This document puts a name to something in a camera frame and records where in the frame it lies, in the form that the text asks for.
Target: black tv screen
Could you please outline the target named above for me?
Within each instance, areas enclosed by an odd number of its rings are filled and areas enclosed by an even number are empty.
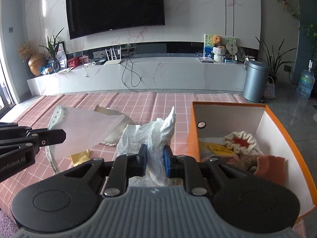
[[[165,25],[163,0],[66,0],[70,39],[98,32]]]

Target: pink plaid tablecloth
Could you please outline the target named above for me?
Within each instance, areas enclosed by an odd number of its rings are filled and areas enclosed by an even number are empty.
[[[95,105],[108,107],[125,113],[135,124],[145,124],[156,118],[166,118],[175,107],[176,126],[172,138],[171,148],[175,155],[188,153],[188,130],[192,101],[214,101],[245,103],[240,95],[231,94],[182,94],[182,93],[83,93],[76,95],[42,96],[30,108],[23,112],[15,122],[19,126],[29,126],[33,129],[47,128],[53,111],[57,105],[92,110]],[[116,157],[116,148],[96,145],[92,148],[91,158],[102,157],[105,161],[112,161]],[[45,157],[45,149],[41,148],[35,157],[36,162],[29,168],[17,173],[11,178],[0,183],[0,207],[13,219],[11,213],[11,201],[14,196],[26,186],[39,182],[53,175],[48,160]],[[72,167],[69,158],[57,160],[64,171]],[[297,226],[296,230],[305,230]]]

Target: gray tile floor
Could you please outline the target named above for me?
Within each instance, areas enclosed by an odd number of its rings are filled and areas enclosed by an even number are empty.
[[[306,100],[295,93],[295,87],[291,84],[278,84],[276,87],[276,98],[267,100],[266,103],[284,125],[310,169],[315,183],[317,182],[317,106],[316,99]],[[139,90],[153,92],[171,93],[231,93],[240,94],[241,92],[228,92],[216,90],[185,90],[185,89],[148,89]],[[109,92],[129,92],[129,90],[112,90]],[[26,102],[16,105],[0,121],[12,122],[25,109],[31,106],[38,97],[34,97]],[[307,237],[317,237],[317,210],[305,217]]]

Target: power cord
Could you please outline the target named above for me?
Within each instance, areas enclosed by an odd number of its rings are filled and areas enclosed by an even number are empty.
[[[288,79],[289,79],[290,83],[292,83],[292,81],[291,81],[291,72],[288,73]]]
[[[137,87],[137,86],[141,83],[141,76],[140,76],[138,73],[136,73],[135,71],[133,71],[133,62],[132,62],[131,59],[130,59],[130,53],[128,54],[128,58],[127,58],[127,60],[126,60],[126,66],[123,66],[123,65],[120,63],[120,65],[124,67],[124,70],[123,70],[123,73],[122,73],[122,76],[121,76],[121,81],[122,81],[123,85],[125,85],[130,91],[139,92],[139,91],[130,89],[130,88],[124,83],[124,81],[123,81],[123,74],[124,74],[124,72],[125,72],[126,69],[127,69],[126,67],[127,67],[127,65],[128,65],[128,61],[129,61],[129,60],[130,60],[130,62],[132,63],[131,70],[128,69],[129,71],[131,71],[131,86],[132,86],[132,87]],[[132,73],[136,74],[136,75],[140,78],[140,81],[138,82],[138,84],[137,84],[136,86],[134,86],[134,85],[132,84],[132,80],[133,80],[133,74],[132,74]]]

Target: gold wrapper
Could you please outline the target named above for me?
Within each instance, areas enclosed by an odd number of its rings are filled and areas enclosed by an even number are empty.
[[[71,155],[70,159],[72,160],[73,165],[77,166],[77,165],[80,165],[80,164],[90,160],[90,158],[89,158],[90,152],[91,152],[91,149],[87,149],[85,151]]]

